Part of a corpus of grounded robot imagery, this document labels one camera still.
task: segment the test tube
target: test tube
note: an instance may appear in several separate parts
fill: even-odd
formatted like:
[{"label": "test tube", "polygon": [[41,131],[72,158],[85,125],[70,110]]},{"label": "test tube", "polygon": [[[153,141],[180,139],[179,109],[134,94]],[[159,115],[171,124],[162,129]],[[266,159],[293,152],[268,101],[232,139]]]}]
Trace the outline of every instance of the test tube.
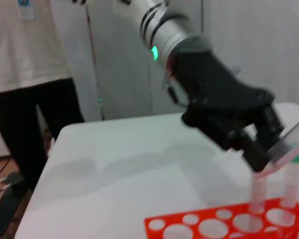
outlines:
[{"label": "test tube", "polygon": [[267,176],[259,177],[257,173],[253,173],[249,212],[261,214],[265,211],[266,190]]},{"label": "test tube", "polygon": [[[282,207],[293,209],[297,205],[299,191],[299,155],[287,166],[285,171],[286,190],[280,202]],[[281,219],[284,225],[292,225],[294,217],[289,212],[283,212]]]}]

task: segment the green led light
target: green led light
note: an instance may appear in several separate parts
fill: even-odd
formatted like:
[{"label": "green led light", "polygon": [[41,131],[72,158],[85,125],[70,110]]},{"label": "green led light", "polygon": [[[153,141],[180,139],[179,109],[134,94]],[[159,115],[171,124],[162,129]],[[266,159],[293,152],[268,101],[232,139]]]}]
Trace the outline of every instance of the green led light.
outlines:
[{"label": "green led light", "polygon": [[156,60],[158,58],[158,50],[157,50],[157,47],[154,46],[152,49],[151,49],[152,53],[153,53],[153,56],[154,56],[154,60]]}]

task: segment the black pants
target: black pants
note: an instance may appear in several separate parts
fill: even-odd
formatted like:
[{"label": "black pants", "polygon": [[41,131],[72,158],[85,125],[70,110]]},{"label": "black pants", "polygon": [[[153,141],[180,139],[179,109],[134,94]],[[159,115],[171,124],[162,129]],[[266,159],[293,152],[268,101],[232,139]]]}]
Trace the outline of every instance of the black pants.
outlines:
[{"label": "black pants", "polygon": [[84,121],[72,79],[0,93],[0,133],[31,189],[46,163],[36,105],[55,139],[63,127]]}]

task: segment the lanyard badge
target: lanyard badge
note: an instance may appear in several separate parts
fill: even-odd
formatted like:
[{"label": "lanyard badge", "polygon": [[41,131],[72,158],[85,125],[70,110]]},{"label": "lanyard badge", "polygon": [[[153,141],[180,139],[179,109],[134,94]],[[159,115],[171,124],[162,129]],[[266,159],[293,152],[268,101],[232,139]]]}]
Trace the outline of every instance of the lanyard badge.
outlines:
[{"label": "lanyard badge", "polygon": [[32,0],[15,0],[20,19],[34,20],[34,8]]}]

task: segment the white shirt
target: white shirt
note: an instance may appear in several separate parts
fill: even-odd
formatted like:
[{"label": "white shirt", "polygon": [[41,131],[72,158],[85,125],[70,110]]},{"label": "white shirt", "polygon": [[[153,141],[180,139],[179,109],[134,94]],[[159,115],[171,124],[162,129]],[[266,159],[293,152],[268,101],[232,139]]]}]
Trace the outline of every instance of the white shirt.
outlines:
[{"label": "white shirt", "polygon": [[17,0],[0,0],[0,92],[71,77],[50,0],[30,0],[30,3],[35,18],[22,20]]}]

